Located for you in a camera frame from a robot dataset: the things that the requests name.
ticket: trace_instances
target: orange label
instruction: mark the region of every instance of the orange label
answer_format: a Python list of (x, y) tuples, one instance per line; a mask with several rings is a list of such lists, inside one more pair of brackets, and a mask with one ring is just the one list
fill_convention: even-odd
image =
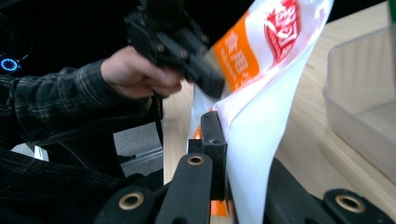
[(248, 12), (214, 45), (219, 65), (228, 80), (231, 91), (259, 74), (259, 63), (254, 56), (245, 28)]

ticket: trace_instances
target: white plastic bag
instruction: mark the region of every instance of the white plastic bag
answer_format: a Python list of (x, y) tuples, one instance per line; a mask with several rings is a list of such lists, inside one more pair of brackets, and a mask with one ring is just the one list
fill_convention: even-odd
[(240, 223), (262, 223), (271, 162), (331, 8), (332, 0), (256, 0), (213, 47), (227, 79), (222, 99), (194, 86), (189, 138), (205, 112), (218, 111)]

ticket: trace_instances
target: red logo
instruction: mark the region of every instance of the red logo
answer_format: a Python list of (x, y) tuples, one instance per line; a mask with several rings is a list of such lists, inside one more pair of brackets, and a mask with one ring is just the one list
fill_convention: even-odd
[(301, 30), (296, 1), (282, 1), (281, 6), (268, 15), (264, 29), (274, 52), (274, 61), (279, 63), (290, 53)]

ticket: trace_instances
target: brass grommet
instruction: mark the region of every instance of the brass grommet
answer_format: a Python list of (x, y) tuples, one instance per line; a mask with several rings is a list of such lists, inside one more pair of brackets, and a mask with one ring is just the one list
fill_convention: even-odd
[(346, 194), (340, 194), (335, 197), (335, 201), (342, 208), (353, 213), (362, 213), (366, 210), (366, 207), (361, 200)]
[(202, 163), (204, 163), (204, 158), (200, 156), (191, 156), (187, 159), (187, 162), (190, 165), (201, 165)]
[[(129, 203), (127, 202), (128, 199), (135, 198), (135, 202)], [(136, 209), (136, 207), (140, 206), (144, 201), (144, 196), (141, 192), (134, 191), (129, 194), (125, 194), (120, 198), (119, 207), (123, 210), (132, 210)]]

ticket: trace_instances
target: hand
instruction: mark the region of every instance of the hand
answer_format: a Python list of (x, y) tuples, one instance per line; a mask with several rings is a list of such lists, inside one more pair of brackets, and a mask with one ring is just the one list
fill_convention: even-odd
[(101, 66), (105, 82), (120, 95), (139, 99), (159, 93), (169, 96), (181, 90), (180, 73), (159, 68), (140, 55), (133, 47), (125, 47), (104, 60)]

